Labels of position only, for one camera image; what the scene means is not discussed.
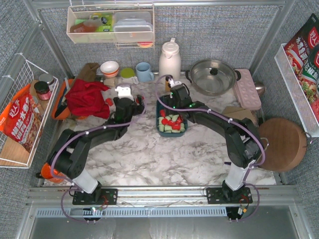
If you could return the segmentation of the teal storage basket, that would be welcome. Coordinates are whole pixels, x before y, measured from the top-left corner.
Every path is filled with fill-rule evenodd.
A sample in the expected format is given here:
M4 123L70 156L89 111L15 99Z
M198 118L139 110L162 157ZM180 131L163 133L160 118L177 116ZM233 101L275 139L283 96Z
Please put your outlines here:
M162 137L181 137L185 134L185 132L188 130L188 122L187 120L185 119L182 119L182 116L181 114L178 114L178 112L168 112L166 110L167 108L164 107L160 102L159 100L157 100L157 103L156 103L156 128L157 128L157 131L159 133L160 136ZM169 115L179 115L178 118L182 119L183 122L180 124L181 128L180 128L180 131L181 133L172 133L171 131L164 131L164 132L160 132L159 129L158 129L158 118L161 117L160 116L160 110L164 110L165 111L165 116L169 116Z

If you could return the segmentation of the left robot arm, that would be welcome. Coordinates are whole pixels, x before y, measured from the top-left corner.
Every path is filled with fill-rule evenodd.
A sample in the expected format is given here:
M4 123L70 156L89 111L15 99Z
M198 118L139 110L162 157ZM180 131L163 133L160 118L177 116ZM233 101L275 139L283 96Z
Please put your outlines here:
M51 170L62 173L73 184L73 205L116 204L118 191L103 189L85 168L92 148L120 139L133 123L132 118L145 112L144 96L133 96L129 85L116 87L116 92L115 111L104 124L83 131L64 130L47 158Z

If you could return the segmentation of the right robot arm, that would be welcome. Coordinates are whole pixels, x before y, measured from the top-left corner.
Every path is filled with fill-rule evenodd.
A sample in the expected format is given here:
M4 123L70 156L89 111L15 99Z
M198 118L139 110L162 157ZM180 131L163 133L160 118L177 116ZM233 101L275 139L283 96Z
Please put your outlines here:
M251 204L252 197L246 179L253 167L265 162L265 149L252 121L233 119L222 115L204 103L193 101L188 87L173 80L171 75L163 75L168 82L170 94L157 98L169 112L177 113L183 120L209 128L226 141L227 154L231 160L230 171L221 187L206 189L209 204L237 204L244 198Z

